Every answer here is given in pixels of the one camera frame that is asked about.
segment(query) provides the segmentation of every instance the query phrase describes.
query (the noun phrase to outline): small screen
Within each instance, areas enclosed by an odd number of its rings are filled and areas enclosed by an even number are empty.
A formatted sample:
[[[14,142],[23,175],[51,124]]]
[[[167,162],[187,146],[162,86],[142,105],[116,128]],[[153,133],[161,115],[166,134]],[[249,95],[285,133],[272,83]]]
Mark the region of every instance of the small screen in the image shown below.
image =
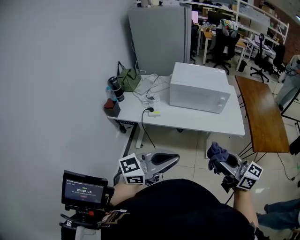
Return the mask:
[[[78,201],[101,203],[103,186],[66,179],[65,197]]]

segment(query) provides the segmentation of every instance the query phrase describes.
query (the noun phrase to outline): black cable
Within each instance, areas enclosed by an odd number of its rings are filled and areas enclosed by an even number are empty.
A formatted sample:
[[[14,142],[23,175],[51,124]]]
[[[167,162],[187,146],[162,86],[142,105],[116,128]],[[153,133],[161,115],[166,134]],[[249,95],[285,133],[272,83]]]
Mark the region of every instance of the black cable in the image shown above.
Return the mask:
[[[231,194],[231,196],[228,198],[228,200],[225,202],[225,204],[228,204],[228,202],[230,201],[230,199],[233,197],[234,192]]]
[[[148,133],[147,133],[147,131],[146,131],[146,129],[144,128],[144,125],[143,125],[143,115],[144,115],[144,112],[147,111],[147,110],[149,110],[150,112],[153,112],[154,109],[153,109],[153,107],[150,107],[150,108],[146,108],[146,109],[142,112],[142,127],[143,127],[145,133],[147,134],[147,136],[149,137],[149,135],[148,135]],[[153,141],[151,140],[150,137],[149,137],[149,140],[150,140],[150,142],[152,143],[154,149],[156,149],[156,147],[155,147],[155,145],[154,145],[154,143],[153,143]]]
[[[280,159],[280,161],[281,161],[281,164],[282,164],[282,166],[283,166],[283,169],[285,170],[285,166],[284,166],[284,164],[283,164],[283,162],[282,162],[282,160],[281,160],[281,158],[280,158],[280,156],[279,156],[279,154],[277,153],[277,155],[278,155],[278,157],[279,157],[279,159]],[[296,175],[296,176],[294,176],[294,177],[292,177],[291,179],[286,175],[286,171],[285,171],[285,176],[286,176],[286,178],[289,180],[289,181],[294,181],[295,179],[296,179],[296,177],[299,175],[299,173]]]

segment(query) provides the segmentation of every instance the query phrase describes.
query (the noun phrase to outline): tiled floor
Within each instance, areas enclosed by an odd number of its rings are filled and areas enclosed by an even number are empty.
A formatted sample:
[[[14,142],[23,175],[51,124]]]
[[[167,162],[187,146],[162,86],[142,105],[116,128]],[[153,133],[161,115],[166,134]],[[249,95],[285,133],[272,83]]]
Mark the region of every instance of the tiled floor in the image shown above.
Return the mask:
[[[200,65],[202,59],[196,57],[196,63]],[[240,92],[234,75],[242,75],[248,78],[252,77],[249,76],[249,66],[246,66],[244,72],[240,73],[235,71],[234,65],[235,63],[233,61],[230,75],[227,77],[229,84],[235,87],[236,92],[239,95]],[[270,78],[268,85],[274,94],[277,94],[282,87],[282,84],[277,83],[277,80],[274,79],[274,77]],[[241,110],[242,114],[245,115],[245,110],[243,108]],[[291,112],[294,115],[299,114],[300,105],[295,104]],[[288,140],[291,143],[298,137],[298,131],[293,121],[284,118],[284,123]],[[212,134],[212,141],[218,142],[220,146],[228,149],[229,152],[239,154],[239,152],[250,142],[250,131],[246,118],[244,119],[244,126],[246,134],[243,137]],[[157,149],[169,149],[180,155],[179,163],[164,173],[165,180],[178,178],[193,180],[212,192],[220,202],[226,202],[230,194],[227,194],[221,187],[224,176],[209,171],[208,160],[204,158],[204,133],[189,130],[184,130],[182,133],[179,133],[176,129],[158,126],[147,126],[147,129]],[[135,141],[137,136],[138,130],[135,133],[135,138],[131,144],[129,153],[135,152],[138,154],[153,149],[147,136],[144,137],[143,147],[141,149],[136,149]],[[296,164],[297,162],[300,163],[300,154],[292,156],[289,153],[280,153],[279,155],[285,165],[287,175],[290,178],[295,176],[298,173]],[[253,161],[254,158],[255,154],[248,159]],[[255,210],[257,212],[264,213],[263,207],[267,203],[286,201],[300,197],[300,189],[297,188],[297,182],[300,180],[300,176],[297,177],[295,181],[289,181],[285,176],[284,168],[276,153],[268,153],[261,159],[259,165],[264,168],[264,172],[262,178],[256,183],[255,188],[251,190]],[[233,205],[233,199],[230,200],[229,205]],[[289,230],[274,231],[266,227],[261,227],[261,229],[264,231],[265,235],[270,236],[272,240],[282,240],[283,238],[288,237],[290,233]]]

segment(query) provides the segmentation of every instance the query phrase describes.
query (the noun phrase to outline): person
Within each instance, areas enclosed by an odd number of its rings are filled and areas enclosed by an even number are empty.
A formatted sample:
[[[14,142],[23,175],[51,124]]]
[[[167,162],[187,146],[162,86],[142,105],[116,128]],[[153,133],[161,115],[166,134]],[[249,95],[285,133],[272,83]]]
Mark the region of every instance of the person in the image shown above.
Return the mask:
[[[300,55],[294,55],[286,65],[285,71],[280,79],[284,79],[284,84],[279,91],[276,102],[282,111],[283,106],[291,100],[300,89]]]
[[[139,187],[114,187],[114,211],[105,218],[102,239],[265,239],[248,191],[234,191],[232,208],[189,180],[165,180],[138,192]],[[118,217],[110,215],[118,211]]]
[[[275,230],[300,227],[300,199],[265,205],[267,214],[257,214],[259,225]]]

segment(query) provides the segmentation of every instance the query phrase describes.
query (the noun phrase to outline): white wall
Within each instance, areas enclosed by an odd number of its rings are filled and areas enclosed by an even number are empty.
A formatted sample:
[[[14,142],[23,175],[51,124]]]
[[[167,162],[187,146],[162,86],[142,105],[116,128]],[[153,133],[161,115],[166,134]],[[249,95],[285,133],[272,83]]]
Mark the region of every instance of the white wall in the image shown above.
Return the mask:
[[[131,2],[0,0],[3,239],[60,239],[64,169],[111,179],[127,137],[102,105],[132,66]]]

